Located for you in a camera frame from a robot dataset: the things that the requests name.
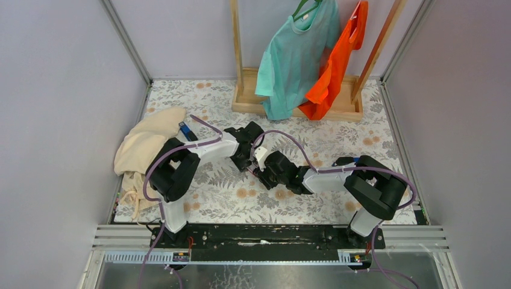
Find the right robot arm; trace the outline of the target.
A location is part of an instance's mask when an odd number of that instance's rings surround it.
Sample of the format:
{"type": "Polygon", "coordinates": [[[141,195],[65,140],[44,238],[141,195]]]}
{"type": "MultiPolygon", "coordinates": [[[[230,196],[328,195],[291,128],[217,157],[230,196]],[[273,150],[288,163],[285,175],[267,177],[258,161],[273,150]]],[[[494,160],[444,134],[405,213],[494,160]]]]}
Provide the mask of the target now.
{"type": "Polygon", "coordinates": [[[405,178],[368,155],[340,157],[331,168],[297,166],[279,151],[257,148],[254,174],[267,188],[285,186],[294,194],[314,194],[345,189],[362,206],[348,225],[346,242],[360,248],[373,229],[392,220],[409,187],[405,178]]]}

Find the teal t-shirt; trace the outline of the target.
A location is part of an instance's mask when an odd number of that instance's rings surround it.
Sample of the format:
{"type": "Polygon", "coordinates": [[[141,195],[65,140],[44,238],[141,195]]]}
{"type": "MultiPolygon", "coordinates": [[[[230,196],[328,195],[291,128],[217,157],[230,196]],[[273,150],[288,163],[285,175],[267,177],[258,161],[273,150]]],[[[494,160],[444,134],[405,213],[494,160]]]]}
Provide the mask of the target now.
{"type": "Polygon", "coordinates": [[[284,120],[306,100],[318,80],[321,58],[341,34],[336,1],[322,1],[294,21],[290,15],[266,47],[257,73],[255,95],[263,98],[269,120],[284,120]]]}

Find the blue stapler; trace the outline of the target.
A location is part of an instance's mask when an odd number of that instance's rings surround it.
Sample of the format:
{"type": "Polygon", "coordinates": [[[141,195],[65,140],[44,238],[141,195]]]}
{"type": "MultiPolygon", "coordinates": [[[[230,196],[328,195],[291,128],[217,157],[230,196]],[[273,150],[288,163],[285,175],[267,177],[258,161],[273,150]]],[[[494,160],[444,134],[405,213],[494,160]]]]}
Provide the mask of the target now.
{"type": "Polygon", "coordinates": [[[181,133],[185,136],[187,141],[197,141],[198,140],[195,133],[184,122],[179,123],[179,128],[180,128],[181,133]]]}
{"type": "Polygon", "coordinates": [[[359,157],[339,157],[333,164],[333,167],[346,166],[358,162],[359,157]]]}

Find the wooden clothes rack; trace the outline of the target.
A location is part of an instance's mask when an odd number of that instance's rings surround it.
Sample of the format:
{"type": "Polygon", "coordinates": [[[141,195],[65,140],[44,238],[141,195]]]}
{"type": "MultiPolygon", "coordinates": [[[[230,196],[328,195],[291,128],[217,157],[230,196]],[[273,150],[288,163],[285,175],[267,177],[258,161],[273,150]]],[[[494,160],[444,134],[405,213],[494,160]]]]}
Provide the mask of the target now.
{"type": "MultiPolygon", "coordinates": [[[[326,120],[360,122],[364,116],[362,90],[369,79],[373,68],[383,52],[393,29],[403,12],[407,1],[394,1],[392,8],[376,39],[376,43],[360,76],[347,75],[342,80],[342,88],[333,102],[333,106],[325,115],[326,120]]],[[[236,87],[232,101],[232,110],[238,113],[264,114],[261,102],[263,98],[255,95],[258,69],[243,67],[241,37],[239,30],[239,9],[237,1],[230,1],[233,26],[234,56],[236,60],[236,87]]]]}

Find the green hanger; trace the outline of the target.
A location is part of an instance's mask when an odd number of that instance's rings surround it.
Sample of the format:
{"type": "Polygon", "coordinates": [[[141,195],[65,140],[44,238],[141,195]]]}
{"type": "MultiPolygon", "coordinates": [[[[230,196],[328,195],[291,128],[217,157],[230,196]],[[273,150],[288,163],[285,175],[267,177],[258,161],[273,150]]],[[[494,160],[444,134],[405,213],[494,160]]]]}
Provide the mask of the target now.
{"type": "Polygon", "coordinates": [[[302,0],[299,2],[297,8],[295,9],[295,11],[292,14],[294,21],[298,20],[299,18],[301,18],[301,17],[307,15],[308,13],[314,11],[315,9],[317,9],[322,2],[322,0],[314,0],[313,4],[310,4],[308,7],[306,7],[306,4],[308,3],[308,1],[309,0],[302,0]]]}

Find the floral table mat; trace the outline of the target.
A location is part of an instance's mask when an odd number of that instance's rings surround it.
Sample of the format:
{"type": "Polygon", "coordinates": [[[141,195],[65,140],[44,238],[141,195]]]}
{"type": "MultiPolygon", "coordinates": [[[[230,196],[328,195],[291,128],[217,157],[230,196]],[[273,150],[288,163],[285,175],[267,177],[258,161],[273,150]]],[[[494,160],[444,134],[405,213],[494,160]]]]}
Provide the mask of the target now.
{"type": "MultiPolygon", "coordinates": [[[[265,116],[235,113],[231,108],[233,80],[156,80],[145,116],[170,107],[184,107],[188,127],[199,138],[214,136],[213,127],[246,126],[250,121],[266,132],[264,146],[280,151],[298,165],[327,167],[342,156],[369,155],[402,172],[399,153],[378,84],[362,91],[364,116],[359,123],[304,118],[270,121],[265,116]]],[[[240,172],[229,159],[202,165],[183,197],[183,212],[193,223],[317,223],[346,224],[360,204],[345,190],[312,195],[293,194],[283,185],[267,190],[249,172],[240,172]]]]}

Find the beige cloth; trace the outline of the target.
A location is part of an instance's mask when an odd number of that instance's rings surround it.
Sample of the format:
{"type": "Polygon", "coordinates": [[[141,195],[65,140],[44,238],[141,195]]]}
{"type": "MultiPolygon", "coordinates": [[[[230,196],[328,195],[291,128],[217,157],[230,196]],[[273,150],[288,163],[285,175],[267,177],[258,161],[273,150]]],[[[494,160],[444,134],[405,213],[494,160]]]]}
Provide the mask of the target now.
{"type": "Polygon", "coordinates": [[[138,221],[142,210],[157,205],[157,192],[144,184],[145,174],[163,145],[180,131],[186,109],[170,107],[143,118],[125,136],[114,158],[114,172],[122,177],[119,204],[131,207],[132,221],[138,221]]]}

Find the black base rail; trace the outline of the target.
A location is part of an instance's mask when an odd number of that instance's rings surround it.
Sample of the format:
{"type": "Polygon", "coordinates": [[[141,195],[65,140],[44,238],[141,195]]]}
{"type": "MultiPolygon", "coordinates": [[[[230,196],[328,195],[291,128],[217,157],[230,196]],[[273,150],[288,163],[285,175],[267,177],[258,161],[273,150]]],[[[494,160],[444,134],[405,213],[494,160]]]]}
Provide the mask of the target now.
{"type": "Polygon", "coordinates": [[[184,249],[192,261],[338,261],[340,250],[384,249],[383,231],[361,237],[333,225],[187,224],[178,233],[155,227],[150,244],[184,249]]]}

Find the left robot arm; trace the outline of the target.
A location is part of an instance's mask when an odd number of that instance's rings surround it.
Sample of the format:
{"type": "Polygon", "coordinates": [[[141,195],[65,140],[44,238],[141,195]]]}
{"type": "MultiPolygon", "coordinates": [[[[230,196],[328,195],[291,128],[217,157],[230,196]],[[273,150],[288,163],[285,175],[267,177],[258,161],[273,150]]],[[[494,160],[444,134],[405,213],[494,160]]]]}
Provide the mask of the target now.
{"type": "Polygon", "coordinates": [[[170,138],[146,171],[148,185],[157,192],[165,225],[164,240],[172,247],[182,246],[187,239],[187,218],[182,197],[188,191],[198,168],[207,163],[229,159],[244,172],[252,165],[252,145],[263,129],[255,122],[245,127],[212,128],[216,136],[204,140],[182,142],[170,138]]]}

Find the orange t-shirt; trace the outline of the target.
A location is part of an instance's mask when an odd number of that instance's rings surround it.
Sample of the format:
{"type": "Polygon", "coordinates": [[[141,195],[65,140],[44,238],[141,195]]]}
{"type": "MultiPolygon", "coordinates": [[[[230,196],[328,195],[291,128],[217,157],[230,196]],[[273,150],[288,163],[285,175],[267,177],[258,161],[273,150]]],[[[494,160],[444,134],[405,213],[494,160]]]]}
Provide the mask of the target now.
{"type": "Polygon", "coordinates": [[[321,120],[341,92],[342,81],[351,53],[354,50],[359,50],[363,45],[368,8],[368,1],[357,3],[338,41],[330,52],[326,64],[320,68],[318,80],[305,94],[307,102],[301,104],[298,108],[308,119],[321,120]]]}

